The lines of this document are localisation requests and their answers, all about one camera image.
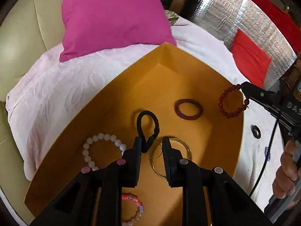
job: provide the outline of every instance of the white bead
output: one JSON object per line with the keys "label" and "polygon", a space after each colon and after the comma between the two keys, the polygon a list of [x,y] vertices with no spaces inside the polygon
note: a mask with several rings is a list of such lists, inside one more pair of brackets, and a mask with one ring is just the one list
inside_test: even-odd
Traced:
{"label": "white bead", "polygon": [[99,133],[99,134],[98,134],[98,138],[99,138],[100,140],[103,140],[103,136],[104,136],[103,133]]}
{"label": "white bead", "polygon": [[92,137],[92,140],[93,140],[93,142],[97,142],[97,141],[99,140],[99,138],[98,138],[98,136],[94,135],[94,136]]}
{"label": "white bead", "polygon": [[119,148],[120,148],[121,151],[125,151],[126,150],[126,145],[125,144],[121,144],[119,146]]}
{"label": "white bead", "polygon": [[92,138],[87,138],[87,143],[88,143],[88,144],[92,144],[92,143],[93,143]]}
{"label": "white bead", "polygon": [[90,156],[85,156],[85,162],[89,162],[91,160],[91,157]]}
{"label": "white bead", "polygon": [[90,145],[88,143],[84,143],[83,148],[84,149],[90,149]]}
{"label": "white bead", "polygon": [[110,137],[110,140],[111,140],[112,142],[115,142],[116,139],[117,139],[116,135],[112,135],[112,136]]}
{"label": "white bead", "polygon": [[120,141],[119,139],[117,139],[117,140],[115,141],[115,145],[116,145],[117,147],[119,147],[119,146],[121,145],[121,141]]}
{"label": "white bead", "polygon": [[106,141],[109,141],[109,140],[110,140],[110,137],[111,137],[111,136],[110,136],[109,134],[105,134],[103,138],[104,138]]}
{"label": "white bead", "polygon": [[89,161],[89,162],[88,162],[88,166],[89,166],[90,168],[95,167],[95,162],[94,162],[94,161]]}
{"label": "white bead", "polygon": [[89,155],[89,151],[87,149],[84,149],[82,151],[82,154],[83,154],[83,156],[87,156],[87,155]]}

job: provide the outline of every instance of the multicolored bracelet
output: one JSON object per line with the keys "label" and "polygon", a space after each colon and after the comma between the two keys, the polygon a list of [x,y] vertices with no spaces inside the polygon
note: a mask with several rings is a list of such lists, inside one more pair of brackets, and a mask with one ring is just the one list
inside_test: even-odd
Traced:
{"label": "multicolored bracelet", "polygon": [[142,213],[144,213],[144,206],[143,206],[142,202],[139,201],[138,197],[133,194],[122,193],[121,199],[131,200],[131,201],[135,202],[135,204],[138,207],[138,210],[137,210],[135,216],[131,217],[128,220],[122,219],[122,226],[133,226],[135,222],[137,222],[141,219]]}
{"label": "multicolored bracelet", "polygon": [[235,112],[226,112],[224,110],[224,105],[223,105],[223,101],[224,101],[224,98],[232,91],[234,90],[240,90],[241,89],[241,85],[240,84],[237,84],[237,85],[232,85],[231,87],[228,87],[224,92],[223,94],[221,95],[221,97],[219,98],[219,108],[220,108],[220,111],[221,113],[227,117],[227,118],[233,118],[233,117],[236,117],[238,116],[240,113],[242,113],[243,111],[246,110],[246,108],[248,108],[248,104],[250,103],[250,100],[249,100],[249,97],[246,96],[246,99],[244,100],[244,104],[239,107],[237,109],[237,111]]}

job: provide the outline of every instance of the white bead bracelet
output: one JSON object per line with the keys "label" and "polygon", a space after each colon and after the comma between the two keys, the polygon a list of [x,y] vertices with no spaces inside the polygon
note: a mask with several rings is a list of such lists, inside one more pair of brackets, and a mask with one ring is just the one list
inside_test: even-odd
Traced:
{"label": "white bead bracelet", "polygon": [[82,154],[84,156],[85,162],[88,163],[88,166],[92,168],[93,171],[99,170],[99,168],[95,165],[95,162],[92,161],[92,158],[89,156],[88,149],[90,148],[90,145],[93,142],[98,142],[98,140],[106,140],[106,141],[112,141],[119,149],[121,150],[121,155],[123,155],[124,151],[126,150],[126,145],[123,144],[119,139],[117,139],[116,135],[110,135],[110,134],[103,134],[99,133],[98,135],[94,135],[92,138],[87,138],[87,142],[84,143],[82,151]]}

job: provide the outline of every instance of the wire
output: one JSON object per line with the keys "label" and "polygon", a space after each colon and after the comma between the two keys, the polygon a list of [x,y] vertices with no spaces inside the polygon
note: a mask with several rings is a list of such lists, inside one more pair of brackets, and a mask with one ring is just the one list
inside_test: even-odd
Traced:
{"label": "wire", "polygon": [[259,184],[259,181],[260,181],[260,179],[261,179],[261,177],[262,177],[262,175],[263,175],[263,172],[264,172],[264,170],[265,170],[266,164],[267,164],[267,162],[268,162],[268,157],[269,157],[269,155],[270,155],[270,151],[271,151],[271,147],[272,147],[272,143],[273,143],[273,139],[274,139],[276,127],[277,127],[277,124],[278,124],[278,122],[279,122],[280,116],[281,116],[281,113],[279,113],[279,115],[278,115],[278,117],[277,117],[277,119],[276,119],[276,122],[275,122],[275,125],[274,125],[274,128],[273,128],[273,131],[272,131],[272,135],[271,135],[271,138],[270,138],[270,143],[269,143],[269,145],[268,145],[268,151],[267,151],[267,154],[266,154],[266,156],[265,156],[265,160],[264,160],[264,163],[263,163],[261,172],[260,172],[260,174],[259,174],[259,177],[258,177],[258,179],[257,179],[257,181],[256,181],[256,183],[255,183],[255,185],[254,185],[254,187],[253,187],[253,189],[252,189],[252,191],[251,191],[249,197],[251,197],[251,196],[253,195],[254,191],[256,190],[256,188],[257,188],[257,186],[258,186],[258,184]]}

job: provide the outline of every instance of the gray handle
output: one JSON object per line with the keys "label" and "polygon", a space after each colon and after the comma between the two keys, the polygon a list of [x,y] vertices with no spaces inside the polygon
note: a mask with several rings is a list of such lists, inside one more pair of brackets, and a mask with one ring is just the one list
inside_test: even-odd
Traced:
{"label": "gray handle", "polygon": [[[293,161],[298,163],[301,155],[301,144],[299,140],[295,143],[297,145],[297,150],[293,155]],[[278,199],[274,195],[270,198],[269,205],[266,207],[266,209],[268,211],[267,217],[272,223],[276,222],[279,216],[287,209],[288,204],[293,201],[296,195],[299,193],[301,189],[301,180],[298,178],[296,181],[294,181],[294,184],[296,185],[296,190],[293,195],[287,195],[284,199]]]}

